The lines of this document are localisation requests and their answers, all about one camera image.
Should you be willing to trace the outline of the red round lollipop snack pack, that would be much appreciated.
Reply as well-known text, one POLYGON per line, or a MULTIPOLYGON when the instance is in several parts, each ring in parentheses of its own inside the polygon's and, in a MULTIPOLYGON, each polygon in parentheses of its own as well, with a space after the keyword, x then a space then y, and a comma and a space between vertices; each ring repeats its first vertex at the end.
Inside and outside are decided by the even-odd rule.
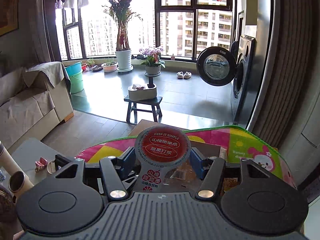
POLYGON ((189 138, 178 128, 154 126, 140 132, 135 140, 135 155, 141 170, 133 190, 161 191, 165 175, 183 164, 190 150, 189 138))

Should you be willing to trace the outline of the brown cardboard box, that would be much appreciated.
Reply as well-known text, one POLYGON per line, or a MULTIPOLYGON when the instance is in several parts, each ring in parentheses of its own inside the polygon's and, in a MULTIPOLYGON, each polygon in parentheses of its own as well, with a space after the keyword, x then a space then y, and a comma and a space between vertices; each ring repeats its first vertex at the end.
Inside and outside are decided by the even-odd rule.
MULTIPOLYGON (((192 147, 197 148, 205 157, 220 157, 227 159, 229 148, 229 129, 226 127, 214 127, 204 129, 182 129, 189 137, 192 147)), ((168 171, 165 175, 164 188, 167 191, 195 192, 201 181, 193 170, 190 161, 168 171)))

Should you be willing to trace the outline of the white air conditioner cabinet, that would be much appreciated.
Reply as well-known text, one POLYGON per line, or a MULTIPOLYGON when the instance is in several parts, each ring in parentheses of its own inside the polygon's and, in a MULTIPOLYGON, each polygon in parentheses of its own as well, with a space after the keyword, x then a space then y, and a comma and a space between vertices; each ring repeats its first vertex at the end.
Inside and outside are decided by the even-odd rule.
POLYGON ((312 0, 311 5, 313 26, 309 61, 279 149, 297 185, 319 165, 319 0, 312 0))

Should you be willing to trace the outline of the white slippers pair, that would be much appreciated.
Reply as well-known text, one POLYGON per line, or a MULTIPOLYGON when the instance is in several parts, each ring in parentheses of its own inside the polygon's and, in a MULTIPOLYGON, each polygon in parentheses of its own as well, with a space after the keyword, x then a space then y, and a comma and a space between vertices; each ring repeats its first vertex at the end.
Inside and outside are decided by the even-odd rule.
POLYGON ((178 79, 190 79, 192 77, 191 72, 177 72, 178 79))

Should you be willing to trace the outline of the cardboard tube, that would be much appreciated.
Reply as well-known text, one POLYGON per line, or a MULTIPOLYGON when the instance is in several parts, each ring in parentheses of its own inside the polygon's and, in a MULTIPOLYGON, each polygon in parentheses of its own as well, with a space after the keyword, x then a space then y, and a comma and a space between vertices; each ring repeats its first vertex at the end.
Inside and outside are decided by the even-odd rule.
POLYGON ((3 143, 1 142, 1 167, 7 171, 10 175, 8 182, 9 190, 14 194, 16 200, 20 198, 22 194, 30 190, 34 185, 30 181, 29 177, 19 167, 13 157, 9 154, 3 143))

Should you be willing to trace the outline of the teal plastic bucket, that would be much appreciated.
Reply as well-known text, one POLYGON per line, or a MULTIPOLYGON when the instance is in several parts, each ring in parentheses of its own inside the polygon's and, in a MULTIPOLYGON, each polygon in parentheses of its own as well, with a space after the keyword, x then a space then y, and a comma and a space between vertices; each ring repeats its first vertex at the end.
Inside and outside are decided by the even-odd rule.
POLYGON ((81 65, 81 62, 77 62, 65 67, 71 81, 71 94, 76 94, 84 89, 81 65))

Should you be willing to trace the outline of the beige covered sofa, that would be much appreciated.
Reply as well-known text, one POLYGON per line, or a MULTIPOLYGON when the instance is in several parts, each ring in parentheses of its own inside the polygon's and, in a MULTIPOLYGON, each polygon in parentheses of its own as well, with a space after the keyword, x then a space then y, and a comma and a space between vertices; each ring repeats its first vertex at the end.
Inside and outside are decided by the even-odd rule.
POLYGON ((1 77, 1 142, 14 152, 29 138, 42 140, 74 115, 71 82, 62 62, 18 68, 1 77))

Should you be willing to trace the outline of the pink flower pot plant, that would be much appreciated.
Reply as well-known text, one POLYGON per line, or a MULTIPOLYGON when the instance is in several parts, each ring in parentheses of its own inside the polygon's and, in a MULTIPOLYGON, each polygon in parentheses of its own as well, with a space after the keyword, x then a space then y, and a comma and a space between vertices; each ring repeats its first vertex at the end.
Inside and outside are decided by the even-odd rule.
POLYGON ((145 73, 148 76, 156 76, 161 73, 161 68, 165 68, 165 62, 160 59, 163 48, 144 48, 139 50, 140 55, 144 56, 141 65, 145 66, 145 73))

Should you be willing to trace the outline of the colourful cartoon play mat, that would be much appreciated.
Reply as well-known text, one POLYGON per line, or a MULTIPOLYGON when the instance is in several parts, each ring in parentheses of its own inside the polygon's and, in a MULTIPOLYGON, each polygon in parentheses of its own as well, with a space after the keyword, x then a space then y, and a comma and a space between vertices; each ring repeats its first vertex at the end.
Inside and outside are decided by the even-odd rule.
MULTIPOLYGON (((286 161, 277 150, 239 126, 186 130, 185 134, 192 142, 221 146, 226 150, 226 160, 229 163, 238 163, 241 158, 252 159, 290 186, 296 187, 286 161)), ((87 163, 97 163, 110 155, 118 157, 135 144, 135 139, 133 135, 109 140, 89 147, 75 157, 84 159, 87 163)))

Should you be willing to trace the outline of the grey side table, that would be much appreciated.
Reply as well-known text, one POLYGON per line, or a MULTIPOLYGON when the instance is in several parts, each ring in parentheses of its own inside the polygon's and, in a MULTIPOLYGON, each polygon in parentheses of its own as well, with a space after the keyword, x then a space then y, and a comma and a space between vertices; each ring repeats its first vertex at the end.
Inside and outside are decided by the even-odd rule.
MULTIPOLYGON (((35 138, 31 138, 23 142, 12 154, 10 154, 19 167, 29 177, 33 185, 39 183, 41 180, 49 176, 46 169, 36 172, 35 162, 41 158, 46 159, 48 162, 55 159, 58 152, 35 138)), ((8 191, 10 195, 13 193, 9 190, 8 182, 10 175, 1 167, 1 176, 5 176, 1 181, 1 190, 8 191)))

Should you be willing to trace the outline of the tall plant white pot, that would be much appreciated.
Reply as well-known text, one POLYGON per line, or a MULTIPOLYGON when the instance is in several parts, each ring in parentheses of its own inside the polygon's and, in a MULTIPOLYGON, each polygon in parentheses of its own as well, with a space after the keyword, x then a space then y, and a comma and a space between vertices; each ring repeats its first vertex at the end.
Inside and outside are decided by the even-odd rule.
POLYGON ((109 5, 104 6, 104 13, 108 14, 116 23, 116 59, 117 70, 120 73, 127 73, 133 70, 132 51, 129 45, 127 26, 129 21, 140 15, 130 8, 132 0, 107 0, 109 5))

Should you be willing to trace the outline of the low bowl planter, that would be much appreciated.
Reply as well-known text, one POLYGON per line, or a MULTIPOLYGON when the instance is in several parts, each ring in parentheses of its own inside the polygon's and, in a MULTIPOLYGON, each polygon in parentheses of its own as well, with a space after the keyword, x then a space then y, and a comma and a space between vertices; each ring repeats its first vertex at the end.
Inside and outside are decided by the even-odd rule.
POLYGON ((103 71, 105 73, 115 72, 118 67, 118 63, 116 61, 109 61, 101 64, 103 71))

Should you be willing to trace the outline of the dark wooden stool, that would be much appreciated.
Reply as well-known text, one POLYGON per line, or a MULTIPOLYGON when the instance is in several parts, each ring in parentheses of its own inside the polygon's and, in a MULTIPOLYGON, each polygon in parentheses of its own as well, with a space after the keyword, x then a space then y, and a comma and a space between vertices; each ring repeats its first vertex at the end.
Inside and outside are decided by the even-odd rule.
POLYGON ((160 103, 162 99, 163 98, 161 96, 157 96, 153 99, 132 101, 131 99, 129 99, 129 96, 127 95, 124 98, 124 101, 128 103, 127 113, 126 113, 126 122, 131 124, 132 112, 134 115, 133 124, 135 125, 138 123, 138 118, 137 118, 138 112, 152 113, 153 121, 161 122, 163 114, 160 107, 160 103))

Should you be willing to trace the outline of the grey curtain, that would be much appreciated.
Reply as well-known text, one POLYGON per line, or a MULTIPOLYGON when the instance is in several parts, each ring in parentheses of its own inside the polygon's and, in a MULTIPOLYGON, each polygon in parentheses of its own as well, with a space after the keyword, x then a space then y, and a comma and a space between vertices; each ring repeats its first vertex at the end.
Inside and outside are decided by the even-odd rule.
POLYGON ((274 0, 273 34, 253 115, 253 134, 279 146, 305 75, 312 31, 310 0, 274 0))

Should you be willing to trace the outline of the black washing machine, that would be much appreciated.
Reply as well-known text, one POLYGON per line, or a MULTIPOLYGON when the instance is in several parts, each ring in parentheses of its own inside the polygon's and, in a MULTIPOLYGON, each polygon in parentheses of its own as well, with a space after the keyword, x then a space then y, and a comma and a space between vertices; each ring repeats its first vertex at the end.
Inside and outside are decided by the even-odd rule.
POLYGON ((254 37, 243 34, 245 28, 245 13, 238 15, 236 37, 231 46, 231 53, 236 59, 236 74, 232 82, 231 109, 233 123, 238 124, 240 113, 244 106, 247 94, 247 85, 252 68, 256 40, 254 37))

